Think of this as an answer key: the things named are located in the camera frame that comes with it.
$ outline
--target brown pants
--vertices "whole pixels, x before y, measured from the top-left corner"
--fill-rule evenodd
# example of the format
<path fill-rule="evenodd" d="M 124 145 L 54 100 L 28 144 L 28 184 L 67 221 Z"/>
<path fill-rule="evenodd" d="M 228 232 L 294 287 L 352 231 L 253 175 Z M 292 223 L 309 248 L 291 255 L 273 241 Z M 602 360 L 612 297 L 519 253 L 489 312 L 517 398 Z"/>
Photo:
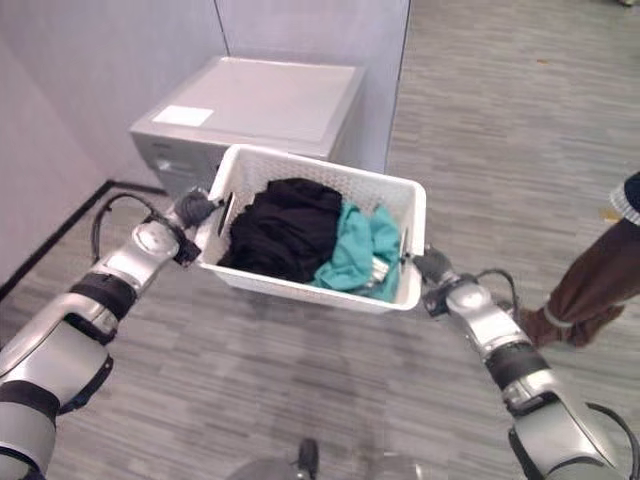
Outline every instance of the brown pants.
<path fill-rule="evenodd" d="M 523 312 L 523 326 L 537 346 L 566 340 L 581 347 L 622 313 L 619 303 L 638 294 L 640 227 L 623 219 L 571 265 L 551 293 L 547 312 Z M 558 327 L 554 319 L 571 327 Z"/>

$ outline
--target white washing machine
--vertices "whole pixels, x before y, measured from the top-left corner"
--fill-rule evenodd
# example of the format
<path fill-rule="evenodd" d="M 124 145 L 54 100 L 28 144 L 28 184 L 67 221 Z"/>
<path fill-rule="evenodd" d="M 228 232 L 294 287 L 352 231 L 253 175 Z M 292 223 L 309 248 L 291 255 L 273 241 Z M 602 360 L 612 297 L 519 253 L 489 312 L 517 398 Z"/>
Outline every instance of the white washing machine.
<path fill-rule="evenodd" d="M 364 70 L 220 57 L 131 127 L 172 197 L 208 190 L 229 145 L 253 144 L 349 163 Z"/>

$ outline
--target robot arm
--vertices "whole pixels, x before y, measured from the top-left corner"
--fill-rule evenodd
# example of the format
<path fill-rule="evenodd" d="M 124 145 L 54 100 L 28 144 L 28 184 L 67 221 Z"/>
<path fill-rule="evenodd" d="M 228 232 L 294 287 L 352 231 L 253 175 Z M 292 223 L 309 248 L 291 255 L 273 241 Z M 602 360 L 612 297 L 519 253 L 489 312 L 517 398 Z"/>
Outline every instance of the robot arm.
<path fill-rule="evenodd" d="M 184 231 L 215 208 L 191 192 L 138 225 L 0 351 L 0 480 L 43 478 L 57 415 L 84 406 L 113 369 L 105 345 L 160 269 L 200 253 Z"/>
<path fill-rule="evenodd" d="M 509 442 L 527 478 L 624 478 L 607 435 L 587 406 L 558 378 L 487 289 L 457 275 L 435 249 L 414 258 L 436 286 L 425 297 L 433 315 L 449 313 L 465 332 L 514 418 Z"/>

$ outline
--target green towel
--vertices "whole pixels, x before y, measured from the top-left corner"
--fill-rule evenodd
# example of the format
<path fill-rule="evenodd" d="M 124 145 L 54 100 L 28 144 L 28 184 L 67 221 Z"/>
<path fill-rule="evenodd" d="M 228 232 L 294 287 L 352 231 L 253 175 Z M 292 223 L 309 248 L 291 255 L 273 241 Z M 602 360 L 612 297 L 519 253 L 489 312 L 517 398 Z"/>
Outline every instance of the green towel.
<path fill-rule="evenodd" d="M 400 277 L 399 248 L 398 227 L 386 208 L 378 206 L 368 219 L 353 203 L 344 202 L 333 256 L 316 270 L 311 285 L 393 302 Z M 368 288 L 374 256 L 389 265 L 389 272 L 382 283 Z"/>

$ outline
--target plastic basket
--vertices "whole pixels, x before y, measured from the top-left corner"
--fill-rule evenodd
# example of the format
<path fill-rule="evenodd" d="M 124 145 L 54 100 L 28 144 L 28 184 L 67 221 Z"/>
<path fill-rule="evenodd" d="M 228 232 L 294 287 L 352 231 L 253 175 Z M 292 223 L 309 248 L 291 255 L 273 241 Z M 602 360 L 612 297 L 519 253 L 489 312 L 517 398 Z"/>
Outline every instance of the plastic basket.
<path fill-rule="evenodd" d="M 411 262 L 400 267 L 400 283 L 394 302 L 216 265 L 229 246 L 229 230 L 235 217 L 253 202 L 256 193 L 267 188 L 267 182 L 291 177 L 307 178 L 330 186 L 366 214 L 371 214 L 377 205 L 384 205 L 403 234 L 401 243 L 404 251 L 398 254 L 423 254 L 426 193 L 419 183 L 277 150 L 233 145 L 225 153 L 209 193 L 209 198 L 215 200 L 226 200 L 233 193 L 233 201 L 227 211 L 224 208 L 217 210 L 198 229 L 195 242 L 202 249 L 198 264 L 215 272 L 233 287 L 270 295 L 370 313 L 414 308 L 420 300 L 422 281 Z"/>

